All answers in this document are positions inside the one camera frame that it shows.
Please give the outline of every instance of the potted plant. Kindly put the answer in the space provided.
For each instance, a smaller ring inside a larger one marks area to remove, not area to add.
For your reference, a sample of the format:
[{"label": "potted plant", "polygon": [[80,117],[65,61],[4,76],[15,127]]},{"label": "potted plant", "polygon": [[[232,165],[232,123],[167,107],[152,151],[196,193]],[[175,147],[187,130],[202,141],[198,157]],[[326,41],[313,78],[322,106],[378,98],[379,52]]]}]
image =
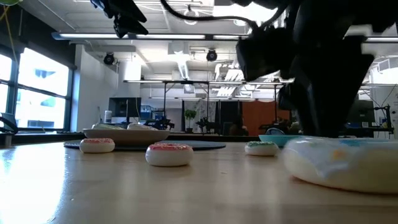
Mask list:
[{"label": "potted plant", "polygon": [[185,130],[185,132],[192,133],[191,120],[195,119],[195,117],[197,116],[197,112],[194,110],[185,110],[184,116],[185,119],[189,120],[188,128]]}]

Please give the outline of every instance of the security camera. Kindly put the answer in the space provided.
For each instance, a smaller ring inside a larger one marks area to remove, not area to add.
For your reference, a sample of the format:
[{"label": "security camera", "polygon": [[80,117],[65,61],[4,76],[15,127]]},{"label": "security camera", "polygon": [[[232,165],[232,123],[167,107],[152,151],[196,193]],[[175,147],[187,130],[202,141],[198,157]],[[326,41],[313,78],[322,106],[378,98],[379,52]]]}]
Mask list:
[{"label": "security camera", "polygon": [[113,52],[106,53],[106,56],[104,57],[104,63],[105,65],[114,65],[116,63],[116,60],[113,57]]},{"label": "security camera", "polygon": [[214,62],[217,60],[217,53],[215,49],[210,49],[206,56],[207,61]]}]

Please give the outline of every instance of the dark placemat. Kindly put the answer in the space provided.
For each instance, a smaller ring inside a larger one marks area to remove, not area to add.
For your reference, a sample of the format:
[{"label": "dark placemat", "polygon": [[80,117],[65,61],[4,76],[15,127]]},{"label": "dark placemat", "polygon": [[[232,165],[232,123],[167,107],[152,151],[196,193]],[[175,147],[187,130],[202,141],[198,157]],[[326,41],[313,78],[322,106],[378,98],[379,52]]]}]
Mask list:
[{"label": "dark placemat", "polygon": [[[67,141],[63,143],[63,146],[79,149],[81,140]],[[198,150],[210,150],[210,149],[221,149],[225,147],[225,143],[222,142],[209,142],[209,141],[178,141],[178,140],[165,140],[161,143],[172,143],[172,144],[187,144],[193,148],[194,151]],[[114,150],[123,151],[146,151],[148,146],[115,146]]]}]

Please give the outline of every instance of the window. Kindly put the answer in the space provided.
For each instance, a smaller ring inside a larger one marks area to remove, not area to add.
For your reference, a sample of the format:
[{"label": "window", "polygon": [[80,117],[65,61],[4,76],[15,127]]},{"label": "window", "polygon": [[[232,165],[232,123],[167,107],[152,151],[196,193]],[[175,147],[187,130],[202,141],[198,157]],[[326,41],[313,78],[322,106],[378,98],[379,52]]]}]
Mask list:
[{"label": "window", "polygon": [[64,129],[69,68],[31,49],[21,54],[16,119],[20,128]]},{"label": "window", "polygon": [[68,130],[70,69],[31,49],[16,55],[19,68],[12,52],[0,46],[0,113],[14,114],[22,130]]}]

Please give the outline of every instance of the wooden table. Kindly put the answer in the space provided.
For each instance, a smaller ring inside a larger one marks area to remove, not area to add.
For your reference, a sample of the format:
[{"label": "wooden table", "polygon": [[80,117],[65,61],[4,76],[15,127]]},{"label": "wooden table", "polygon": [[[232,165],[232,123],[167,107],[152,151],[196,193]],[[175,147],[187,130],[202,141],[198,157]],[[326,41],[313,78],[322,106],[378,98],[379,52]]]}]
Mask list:
[{"label": "wooden table", "polygon": [[62,143],[1,149],[0,223],[398,223],[397,196],[306,184],[243,146],[198,151],[175,168]]}]

